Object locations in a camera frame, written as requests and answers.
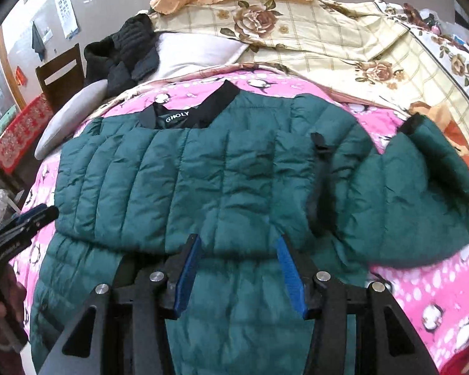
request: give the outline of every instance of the blue rubber pad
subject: blue rubber pad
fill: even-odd
[[[183,272],[181,273],[177,286],[175,287],[174,311],[175,314],[177,314],[177,317],[180,317],[181,313],[188,307],[189,297],[193,290],[194,278],[196,278],[201,254],[201,238],[197,235],[194,240],[194,244],[191,247],[191,252],[186,259]]]
[[[300,280],[299,273],[283,237],[280,237],[276,242],[276,252],[285,277],[286,290],[289,293],[292,307],[305,319],[308,314],[308,307],[304,300],[304,285]]]

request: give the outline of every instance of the chair backrest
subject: chair backrest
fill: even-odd
[[[76,61],[73,69],[70,69],[53,82],[45,84],[45,80],[48,77],[73,61]],[[83,89],[84,75],[81,64],[80,44],[76,44],[43,66],[36,68],[36,77],[54,113],[58,112],[71,97]]]

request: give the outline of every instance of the metal bolt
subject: metal bolt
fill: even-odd
[[[164,277],[165,274],[157,270],[156,272],[153,272],[151,275],[149,275],[149,280],[151,282],[160,282],[161,280],[163,280]]]
[[[105,294],[109,290],[109,286],[106,283],[101,283],[95,288],[97,294]]]
[[[316,279],[321,280],[322,282],[326,282],[327,280],[330,280],[330,278],[330,274],[324,270],[321,270],[316,274]]]
[[[384,284],[380,282],[372,283],[371,288],[375,290],[376,292],[383,292],[384,290],[386,290],[386,287],[384,286]]]

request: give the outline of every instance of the green puffer jacket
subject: green puffer jacket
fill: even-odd
[[[223,100],[208,128],[153,130],[128,114],[95,119],[63,146],[57,232],[31,312],[37,369],[90,291],[132,266],[124,255],[177,252],[192,232],[205,257],[188,309],[167,324],[182,375],[302,372],[313,323],[285,292],[274,248],[283,232],[356,285],[369,263],[414,267],[469,243],[469,171],[426,117],[379,155],[354,116],[312,95],[226,82],[199,108]],[[352,369],[354,351],[348,359]]]

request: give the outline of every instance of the black coat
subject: black coat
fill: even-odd
[[[106,97],[117,96],[136,86],[158,67],[157,41],[158,36],[146,14],[129,18],[120,31],[85,47],[85,86],[108,79]]]

